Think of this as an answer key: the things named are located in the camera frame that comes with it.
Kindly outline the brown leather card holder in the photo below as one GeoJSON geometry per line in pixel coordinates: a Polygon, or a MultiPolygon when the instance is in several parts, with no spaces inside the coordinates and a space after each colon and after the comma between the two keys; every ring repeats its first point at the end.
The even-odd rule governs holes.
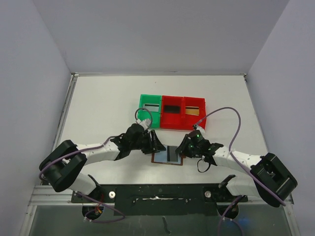
{"type": "Polygon", "coordinates": [[[182,166],[183,165],[184,158],[182,156],[179,156],[179,162],[177,163],[170,163],[167,162],[167,150],[153,153],[151,162],[155,164],[164,164],[164,165],[175,165],[175,166],[182,166]]]}

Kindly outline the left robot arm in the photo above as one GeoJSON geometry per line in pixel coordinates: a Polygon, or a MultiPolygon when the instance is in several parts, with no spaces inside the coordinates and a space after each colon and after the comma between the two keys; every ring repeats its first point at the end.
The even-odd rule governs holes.
{"type": "Polygon", "coordinates": [[[71,140],[63,141],[39,165],[39,178],[47,181],[56,192],[70,189],[80,192],[89,202],[100,197],[99,184],[91,175],[83,174],[84,166],[102,161],[118,161],[133,150],[143,154],[165,151],[154,130],[143,124],[132,124],[125,133],[110,136],[104,143],[76,145],[71,140]]]}

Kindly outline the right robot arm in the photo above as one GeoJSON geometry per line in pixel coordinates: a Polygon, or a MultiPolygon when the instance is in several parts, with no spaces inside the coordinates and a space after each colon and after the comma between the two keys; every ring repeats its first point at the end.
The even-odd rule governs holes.
{"type": "Polygon", "coordinates": [[[210,166],[227,167],[247,174],[222,182],[220,197],[231,201],[235,196],[260,197],[272,207],[285,206],[286,198],[297,187],[297,180],[272,153],[253,155],[235,151],[219,143],[211,143],[199,130],[186,134],[176,148],[178,155],[200,158],[210,166]]]}

